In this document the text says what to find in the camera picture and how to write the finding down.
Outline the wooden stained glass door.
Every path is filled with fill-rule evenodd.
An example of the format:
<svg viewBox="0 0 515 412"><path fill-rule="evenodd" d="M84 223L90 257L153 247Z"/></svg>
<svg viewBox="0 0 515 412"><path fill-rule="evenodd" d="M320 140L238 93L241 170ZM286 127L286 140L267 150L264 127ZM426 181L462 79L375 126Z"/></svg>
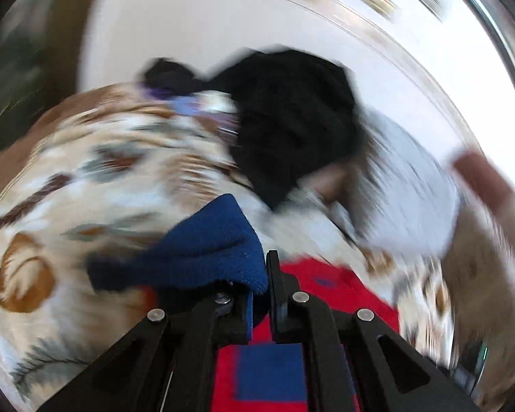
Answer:
<svg viewBox="0 0 515 412"><path fill-rule="evenodd" d="M76 91L93 0L0 0L0 152Z"/></svg>

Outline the red and blue knit sweater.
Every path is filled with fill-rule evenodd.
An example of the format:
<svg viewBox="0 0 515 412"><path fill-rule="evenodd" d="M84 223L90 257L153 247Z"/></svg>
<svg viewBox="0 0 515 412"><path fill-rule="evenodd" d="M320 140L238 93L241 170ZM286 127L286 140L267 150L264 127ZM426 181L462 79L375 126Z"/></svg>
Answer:
<svg viewBox="0 0 515 412"><path fill-rule="evenodd" d="M398 320L354 272L264 252L229 194L149 249L86 268L95 290L146 288L167 317L144 411L356 411L340 328L361 308Z"/></svg>

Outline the leaf pattern fleece blanket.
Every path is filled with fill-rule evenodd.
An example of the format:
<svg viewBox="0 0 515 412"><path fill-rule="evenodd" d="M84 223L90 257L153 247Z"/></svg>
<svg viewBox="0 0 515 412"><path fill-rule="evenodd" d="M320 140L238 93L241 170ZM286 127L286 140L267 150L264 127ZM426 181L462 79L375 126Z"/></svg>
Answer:
<svg viewBox="0 0 515 412"><path fill-rule="evenodd" d="M235 197L265 250L353 271L395 308L405 340L450 364L440 257L357 243L330 174L270 209L220 136L124 85L61 122L0 193L0 389L15 410L37 409L146 312L138 288L94 292L85 258L146 248L221 194Z"/></svg>

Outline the black garment pile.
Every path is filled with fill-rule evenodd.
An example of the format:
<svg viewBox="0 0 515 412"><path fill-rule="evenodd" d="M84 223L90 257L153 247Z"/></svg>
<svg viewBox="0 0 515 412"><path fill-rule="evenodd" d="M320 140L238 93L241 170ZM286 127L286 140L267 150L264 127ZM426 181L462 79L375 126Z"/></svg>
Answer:
<svg viewBox="0 0 515 412"><path fill-rule="evenodd" d="M253 51L206 82L238 115L230 148L255 194L280 206L298 181L359 152L359 106L343 67L296 49Z"/></svg>

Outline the brown padded headboard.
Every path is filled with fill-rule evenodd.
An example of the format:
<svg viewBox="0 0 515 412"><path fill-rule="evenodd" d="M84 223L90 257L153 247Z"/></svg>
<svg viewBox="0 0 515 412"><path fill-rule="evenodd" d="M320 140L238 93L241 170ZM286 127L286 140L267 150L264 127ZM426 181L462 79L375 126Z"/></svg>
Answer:
<svg viewBox="0 0 515 412"><path fill-rule="evenodd" d="M515 190L510 183L479 152L461 153L452 166L493 214L498 214L515 196Z"/></svg>

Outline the striped beige bolster cushion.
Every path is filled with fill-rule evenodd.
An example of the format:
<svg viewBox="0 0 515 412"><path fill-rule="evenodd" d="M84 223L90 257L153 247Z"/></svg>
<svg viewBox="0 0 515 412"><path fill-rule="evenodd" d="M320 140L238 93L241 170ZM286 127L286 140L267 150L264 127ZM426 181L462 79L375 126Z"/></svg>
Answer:
<svg viewBox="0 0 515 412"><path fill-rule="evenodd" d="M515 390L515 255L487 209L464 204L442 261L453 308L455 350L489 347L476 404L497 411Z"/></svg>

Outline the brown ruffled bed sheet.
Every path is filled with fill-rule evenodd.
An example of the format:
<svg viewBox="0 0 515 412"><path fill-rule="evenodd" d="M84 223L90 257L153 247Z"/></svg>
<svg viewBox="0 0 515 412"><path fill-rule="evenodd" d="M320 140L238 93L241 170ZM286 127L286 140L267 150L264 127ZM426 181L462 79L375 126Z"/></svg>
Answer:
<svg viewBox="0 0 515 412"><path fill-rule="evenodd" d="M75 114L93 109L123 84L108 85L66 98L45 112L22 138L0 152L0 193L23 169L34 147L52 134L58 125Z"/></svg>

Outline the purple patterned cloth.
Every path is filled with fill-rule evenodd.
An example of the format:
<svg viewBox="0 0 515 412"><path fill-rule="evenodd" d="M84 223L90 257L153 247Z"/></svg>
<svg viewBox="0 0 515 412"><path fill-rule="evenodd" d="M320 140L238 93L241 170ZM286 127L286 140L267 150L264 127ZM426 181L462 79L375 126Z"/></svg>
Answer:
<svg viewBox="0 0 515 412"><path fill-rule="evenodd" d="M186 96L169 90L144 87L144 93L156 101L163 101L177 114L192 117L211 133L227 142L235 143L238 136L237 107L228 93L204 90Z"/></svg>

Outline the small black cloth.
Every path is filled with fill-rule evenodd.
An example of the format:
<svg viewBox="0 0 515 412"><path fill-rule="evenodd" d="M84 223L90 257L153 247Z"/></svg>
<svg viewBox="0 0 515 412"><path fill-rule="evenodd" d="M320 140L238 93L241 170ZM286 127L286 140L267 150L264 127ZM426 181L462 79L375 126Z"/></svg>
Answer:
<svg viewBox="0 0 515 412"><path fill-rule="evenodd" d="M203 80L189 67L165 58L157 58L142 73L142 83L160 97L187 96L204 89Z"/></svg>

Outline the grey quilted pillow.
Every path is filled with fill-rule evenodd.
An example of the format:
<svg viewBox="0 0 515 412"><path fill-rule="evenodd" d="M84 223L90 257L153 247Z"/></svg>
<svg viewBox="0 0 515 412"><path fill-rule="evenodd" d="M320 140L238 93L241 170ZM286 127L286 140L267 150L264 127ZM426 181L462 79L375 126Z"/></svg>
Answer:
<svg viewBox="0 0 515 412"><path fill-rule="evenodd" d="M347 209L355 240L398 254L443 257L459 215L459 188L451 175L389 117L362 117L366 148Z"/></svg>

